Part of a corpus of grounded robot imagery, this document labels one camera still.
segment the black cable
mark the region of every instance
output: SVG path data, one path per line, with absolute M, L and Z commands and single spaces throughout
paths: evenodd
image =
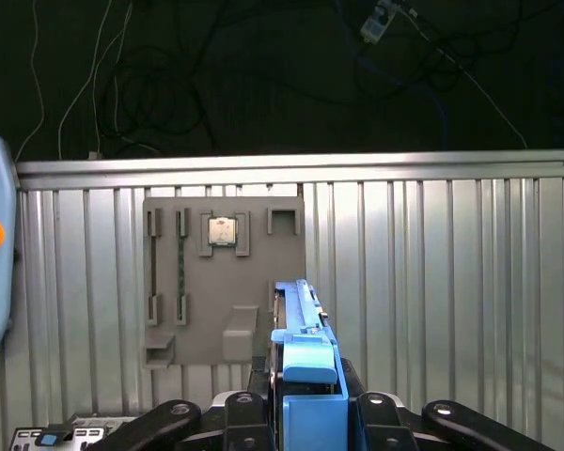
M 440 92 L 453 90 L 462 78 L 462 69 L 447 60 L 438 52 L 438 49 L 443 50 L 444 53 L 458 61 L 463 69 L 473 70 L 476 64 L 485 57 L 511 52 L 520 35 L 521 24 L 539 17 L 541 14 L 548 12 L 560 3 L 564 3 L 564 0 L 557 0 L 539 10 L 524 14 L 524 0 L 519 0 L 517 16 L 508 23 L 502 23 L 482 31 L 458 32 L 448 35 L 443 33 L 434 23 L 427 20 L 421 14 L 418 14 L 418 24 L 422 30 L 429 35 L 431 41 L 426 42 L 428 50 L 418 61 L 414 73 L 408 79 L 409 82 L 407 85 L 412 86 L 417 83 L 425 82 L 430 87 Z M 405 12 L 409 12 L 411 7 L 409 7 L 407 3 L 398 0 L 398 4 Z M 505 33 L 506 31 L 509 31 L 507 42 L 494 46 L 485 42 L 485 39 L 494 38 L 498 34 Z M 359 68 L 357 67 L 353 67 L 353 78 L 355 79 L 357 89 L 362 95 L 367 93 L 368 91 L 364 89 L 360 80 Z M 376 99 L 386 100 L 389 97 L 399 94 L 403 90 L 404 89 L 395 89 L 383 96 L 377 96 Z
M 285 2 L 280 4 L 274 5 L 262 5 L 256 8 L 246 9 L 244 11 L 238 12 L 236 14 L 230 15 L 230 17 L 225 18 L 219 24 L 220 28 L 227 28 L 233 25 L 236 25 L 240 22 L 245 22 L 250 19 L 256 19 L 263 17 L 268 14 L 274 14 L 276 12 L 294 12 L 298 10 L 309 10 L 309 9 L 318 9 L 318 8 L 332 8 L 333 3 L 329 0 L 320 0 L 320 1 L 297 1 L 294 0 L 292 2 Z

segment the corrugated metal wall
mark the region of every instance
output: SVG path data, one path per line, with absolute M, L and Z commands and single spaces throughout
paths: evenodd
M 263 194 L 303 196 L 308 277 L 370 390 L 416 411 L 455 398 L 564 449 L 564 178 L 376 174 L 124 188 L 104 179 L 106 189 L 94 178 L 92 189 L 63 190 L 30 189 L 23 172 L 0 449 L 17 426 L 172 397 L 207 406 L 241 389 L 247 365 L 142 369 L 142 202 Z

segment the gray block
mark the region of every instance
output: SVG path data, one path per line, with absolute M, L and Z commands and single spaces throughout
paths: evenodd
M 146 199 L 150 368 L 267 355 L 275 281 L 306 277 L 300 197 Z

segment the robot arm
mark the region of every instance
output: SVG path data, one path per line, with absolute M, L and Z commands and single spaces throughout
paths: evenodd
M 247 390 L 219 395 L 204 413 L 192 402 L 171 400 L 116 429 L 96 428 L 94 440 L 72 421 L 33 438 L 27 431 L 34 447 L 11 449 L 58 447 L 71 437 L 85 444 L 63 449 L 550 449 L 457 402 L 434 401 L 416 414 L 394 395 L 367 392 L 351 362 L 340 358 L 327 315 L 305 280 L 275 285 L 271 338 L 270 355 L 253 359 Z

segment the gray mounting board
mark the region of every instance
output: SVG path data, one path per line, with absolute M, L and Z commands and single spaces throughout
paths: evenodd
M 300 197 L 144 202 L 145 364 L 266 355 L 274 283 L 306 278 Z

